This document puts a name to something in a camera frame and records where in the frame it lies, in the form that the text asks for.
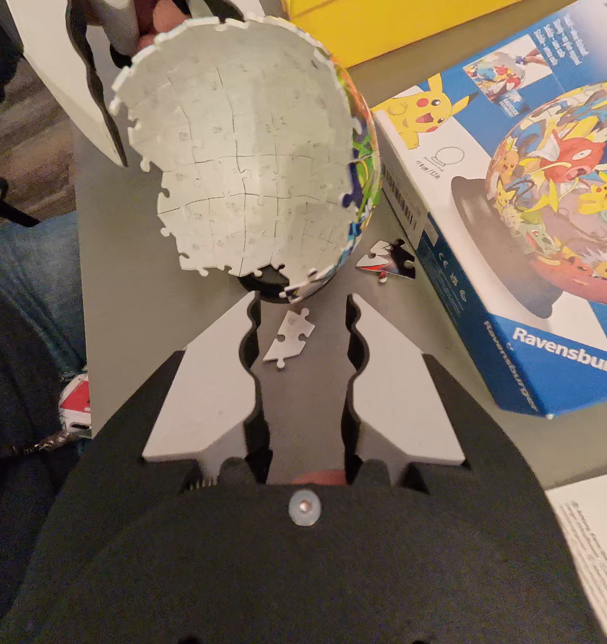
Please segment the yellow plastic bin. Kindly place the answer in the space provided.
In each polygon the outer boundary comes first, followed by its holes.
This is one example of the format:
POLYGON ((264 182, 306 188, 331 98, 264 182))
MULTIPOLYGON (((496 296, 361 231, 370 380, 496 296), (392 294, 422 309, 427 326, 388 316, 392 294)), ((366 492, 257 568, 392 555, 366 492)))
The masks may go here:
POLYGON ((571 1, 281 1, 284 14, 351 67, 431 38, 465 53, 512 36, 571 1))

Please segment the person's blue jeans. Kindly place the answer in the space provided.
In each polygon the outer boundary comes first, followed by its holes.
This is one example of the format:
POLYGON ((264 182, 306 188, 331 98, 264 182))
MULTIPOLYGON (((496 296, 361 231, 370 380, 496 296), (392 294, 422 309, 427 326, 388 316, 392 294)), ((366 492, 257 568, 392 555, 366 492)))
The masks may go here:
POLYGON ((0 295, 67 377, 87 365, 78 223, 76 211, 30 228, 0 223, 0 295))

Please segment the white instruction sheet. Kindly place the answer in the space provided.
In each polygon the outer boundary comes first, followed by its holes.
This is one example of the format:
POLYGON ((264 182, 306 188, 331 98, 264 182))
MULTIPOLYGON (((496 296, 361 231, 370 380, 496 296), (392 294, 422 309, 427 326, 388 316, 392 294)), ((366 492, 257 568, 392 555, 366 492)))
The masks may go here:
POLYGON ((607 637, 607 474, 546 491, 607 637))

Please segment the red white badge card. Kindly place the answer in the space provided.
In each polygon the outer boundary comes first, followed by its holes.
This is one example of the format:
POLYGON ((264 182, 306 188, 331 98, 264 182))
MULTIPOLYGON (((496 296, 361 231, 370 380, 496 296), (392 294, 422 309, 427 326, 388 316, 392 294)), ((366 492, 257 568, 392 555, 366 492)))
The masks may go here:
POLYGON ((65 431, 90 437, 90 387, 87 372, 77 374, 66 383, 59 397, 59 418, 65 431))

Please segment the black ball stand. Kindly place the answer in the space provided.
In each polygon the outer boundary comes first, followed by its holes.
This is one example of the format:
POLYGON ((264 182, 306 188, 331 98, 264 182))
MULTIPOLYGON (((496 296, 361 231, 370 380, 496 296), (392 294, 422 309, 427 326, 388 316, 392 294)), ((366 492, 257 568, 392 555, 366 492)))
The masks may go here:
POLYGON ((260 272, 259 276, 251 272, 238 277, 237 280, 248 292, 258 292, 264 302, 289 304, 288 297, 282 297, 285 289, 289 286, 289 279, 272 265, 262 267, 260 272))

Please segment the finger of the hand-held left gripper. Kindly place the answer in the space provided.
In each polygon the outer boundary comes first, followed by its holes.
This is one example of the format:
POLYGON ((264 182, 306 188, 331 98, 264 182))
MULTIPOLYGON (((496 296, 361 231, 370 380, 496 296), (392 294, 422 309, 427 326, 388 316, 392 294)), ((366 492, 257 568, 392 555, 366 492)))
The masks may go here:
POLYGON ((245 22, 265 16, 259 1, 189 1, 189 17, 194 19, 216 17, 220 22, 245 22))
POLYGON ((67 116, 120 167, 122 141, 108 111, 103 83, 87 40, 82 1, 6 1, 23 56, 67 116))

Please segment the white puzzle piece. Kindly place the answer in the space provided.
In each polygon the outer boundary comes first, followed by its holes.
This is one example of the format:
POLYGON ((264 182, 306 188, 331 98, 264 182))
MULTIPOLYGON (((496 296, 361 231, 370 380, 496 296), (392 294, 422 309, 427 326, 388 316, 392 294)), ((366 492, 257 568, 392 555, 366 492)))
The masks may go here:
POLYGON ((276 362, 278 369, 285 367, 285 361, 297 357, 305 348, 306 341, 315 329, 315 325, 308 321, 310 311, 303 308, 299 312, 289 310, 278 329, 277 338, 272 342, 262 361, 276 362))

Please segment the blue puzzle box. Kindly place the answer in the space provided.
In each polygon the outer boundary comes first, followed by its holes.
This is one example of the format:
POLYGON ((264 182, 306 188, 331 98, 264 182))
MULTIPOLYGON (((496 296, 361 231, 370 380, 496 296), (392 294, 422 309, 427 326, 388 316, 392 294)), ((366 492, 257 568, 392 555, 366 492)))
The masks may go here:
POLYGON ((494 401, 607 402, 607 1, 372 111, 383 190, 494 401))

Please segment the colourful puzzle ball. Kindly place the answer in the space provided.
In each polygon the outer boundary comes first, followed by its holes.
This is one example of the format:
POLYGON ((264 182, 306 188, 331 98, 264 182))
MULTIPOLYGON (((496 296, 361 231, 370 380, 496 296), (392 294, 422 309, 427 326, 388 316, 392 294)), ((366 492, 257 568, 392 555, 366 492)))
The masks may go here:
POLYGON ((109 110, 162 173, 161 234, 182 270, 286 280, 299 302, 347 262, 381 190, 371 110, 347 70, 291 22, 188 19, 123 68, 109 110))

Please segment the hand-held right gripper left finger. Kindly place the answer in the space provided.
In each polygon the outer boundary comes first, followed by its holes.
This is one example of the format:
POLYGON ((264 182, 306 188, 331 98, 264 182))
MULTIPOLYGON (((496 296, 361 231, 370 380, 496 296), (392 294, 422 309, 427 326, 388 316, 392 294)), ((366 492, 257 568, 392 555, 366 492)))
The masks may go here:
POLYGON ((259 380, 261 299, 251 292, 189 342, 143 450, 148 463, 196 461, 205 478, 229 458, 264 484, 273 458, 259 380))

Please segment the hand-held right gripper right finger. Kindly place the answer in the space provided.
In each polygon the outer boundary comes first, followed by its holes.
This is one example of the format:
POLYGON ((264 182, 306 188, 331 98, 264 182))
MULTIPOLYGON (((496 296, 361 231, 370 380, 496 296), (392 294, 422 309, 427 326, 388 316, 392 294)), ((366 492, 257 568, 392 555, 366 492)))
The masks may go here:
POLYGON ((393 484, 412 463, 461 466, 465 455, 426 355, 362 296, 349 294, 347 357, 354 368, 344 404, 345 475, 383 462, 393 484))

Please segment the person's left hand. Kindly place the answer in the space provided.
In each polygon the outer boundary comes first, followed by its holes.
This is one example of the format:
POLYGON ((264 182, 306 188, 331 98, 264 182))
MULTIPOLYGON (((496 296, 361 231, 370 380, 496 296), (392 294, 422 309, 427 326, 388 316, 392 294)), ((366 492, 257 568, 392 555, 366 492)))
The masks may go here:
POLYGON ((134 1, 139 38, 137 52, 154 43, 158 34, 170 32, 190 18, 174 1, 134 1))

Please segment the black red puzzle piece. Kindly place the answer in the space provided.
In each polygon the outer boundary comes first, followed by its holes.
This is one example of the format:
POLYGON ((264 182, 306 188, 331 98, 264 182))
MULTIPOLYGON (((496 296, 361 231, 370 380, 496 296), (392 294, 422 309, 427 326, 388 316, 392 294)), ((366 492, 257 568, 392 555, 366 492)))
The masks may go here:
POLYGON ((356 268, 376 274, 380 283, 385 283, 391 275, 415 279, 416 259, 409 251, 410 247, 401 238, 394 242, 382 239, 356 262, 356 268))

